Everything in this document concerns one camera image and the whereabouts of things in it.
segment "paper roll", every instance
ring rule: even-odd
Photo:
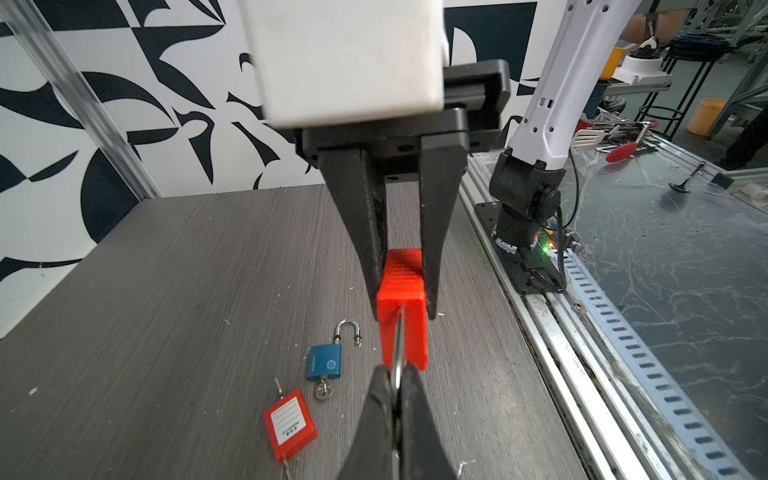
[[[741,187],[741,191],[750,198],[756,207],[768,205],[768,188],[758,184],[748,183]]]

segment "person's leg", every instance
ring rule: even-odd
[[[757,150],[768,143],[768,108],[764,108],[728,147],[725,158],[719,162],[726,170],[743,168],[752,160]]]

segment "metal shackle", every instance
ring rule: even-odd
[[[355,345],[360,346],[360,340],[362,340],[362,337],[360,336],[360,324],[357,323],[357,320],[355,319],[344,319],[339,322],[339,325],[336,325],[336,331],[333,334],[333,342],[338,343],[341,341],[341,327],[345,323],[351,323],[355,327]]]

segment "white label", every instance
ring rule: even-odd
[[[277,445],[282,445],[306,427],[306,420],[304,420],[304,414],[301,412],[297,397],[293,397],[288,403],[272,412],[270,417],[272,418],[272,426],[275,428],[275,435],[277,435]]]

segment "geometric wallpaper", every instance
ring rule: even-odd
[[[264,118],[237,0],[35,3],[163,196],[323,182]],[[502,141],[528,106],[564,6],[445,0],[454,65],[510,63],[517,95]],[[0,338],[136,203],[0,22]]]

